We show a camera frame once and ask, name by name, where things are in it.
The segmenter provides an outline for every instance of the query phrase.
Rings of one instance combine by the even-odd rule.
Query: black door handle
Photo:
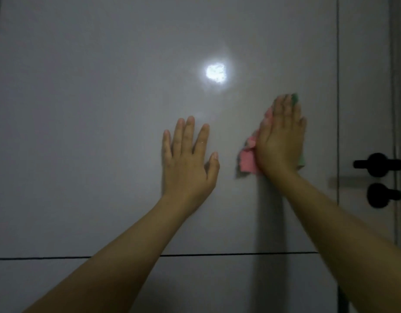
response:
[[[374,183],[367,189],[367,199],[372,207],[381,209],[388,205],[390,200],[401,200],[401,191],[388,189],[381,183]]]
[[[367,160],[356,160],[353,167],[367,169],[373,177],[384,177],[389,170],[401,170],[401,159],[388,159],[382,153],[371,154]]]

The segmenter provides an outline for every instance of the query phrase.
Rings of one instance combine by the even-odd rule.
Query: pink cloth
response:
[[[271,121],[273,120],[273,108],[270,107],[266,114],[265,118],[268,118]],[[239,156],[239,166],[241,172],[250,172],[250,173],[261,173],[261,170],[257,167],[255,163],[255,142],[257,140],[258,130],[254,132],[252,136],[250,136],[246,143],[244,149],[240,152]]]

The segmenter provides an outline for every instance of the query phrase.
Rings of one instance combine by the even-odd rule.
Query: forearm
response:
[[[58,284],[27,312],[127,312],[173,235],[186,219],[162,198],[142,219]]]
[[[360,312],[401,312],[401,250],[295,173],[275,181]]]

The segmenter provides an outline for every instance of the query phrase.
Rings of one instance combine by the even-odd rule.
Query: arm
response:
[[[192,153],[195,120],[179,119],[173,138],[163,135],[165,192],[142,219],[76,269],[26,312],[128,312],[160,254],[183,222],[215,188],[218,154],[204,156],[205,124]]]
[[[302,226],[354,306],[362,313],[401,312],[401,250],[340,209],[296,173],[306,120],[290,97],[275,101],[261,125],[257,160],[289,200]]]

